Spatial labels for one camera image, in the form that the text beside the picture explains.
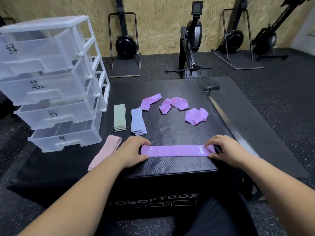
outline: transparent plastic drawer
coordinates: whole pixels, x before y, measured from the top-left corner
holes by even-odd
[[[36,130],[29,141],[37,145],[43,152],[61,151],[65,146],[80,144],[83,146],[101,142],[100,122],[102,112],[97,111],[93,120],[56,124],[53,128]]]
[[[83,98],[69,100],[46,99],[36,104],[21,106],[14,113],[23,119],[32,130],[53,127],[57,123],[73,121],[74,123],[95,118],[96,103],[100,96],[93,81],[86,84],[86,95]]]
[[[4,33],[0,50],[1,77],[70,69],[79,53],[71,29]]]
[[[50,98],[74,98],[85,94],[85,82],[93,77],[83,58],[72,69],[52,73],[27,73],[0,79],[0,90],[15,106],[39,103]]]

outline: chinese character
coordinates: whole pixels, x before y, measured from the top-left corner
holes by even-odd
[[[12,44],[8,44],[6,46],[7,46],[8,51],[10,52],[10,54],[12,54],[12,53],[17,54],[18,50],[14,47],[13,43]]]
[[[65,136],[60,136],[59,139],[61,139],[63,142],[66,141]]]
[[[57,116],[57,113],[55,111],[49,111],[48,113],[52,118],[54,115]]]
[[[39,85],[38,84],[38,80],[33,80],[29,83],[32,83],[32,89],[42,89],[42,88],[46,88],[43,85]]]

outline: person's left hand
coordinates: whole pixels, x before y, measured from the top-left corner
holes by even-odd
[[[141,136],[130,136],[121,144],[112,156],[119,160],[124,168],[132,167],[149,158],[148,155],[139,155],[139,148],[141,145],[150,146],[151,142]]]

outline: forearm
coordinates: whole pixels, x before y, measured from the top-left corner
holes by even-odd
[[[315,235],[315,191],[266,161],[250,156],[241,168],[271,204],[290,236]]]
[[[94,235],[123,165],[110,156],[86,174],[19,236]]]

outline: white wall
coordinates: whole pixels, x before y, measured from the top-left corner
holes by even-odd
[[[315,6],[308,15],[300,31],[291,44],[291,48],[315,55],[315,36],[311,35],[311,30],[315,25]]]

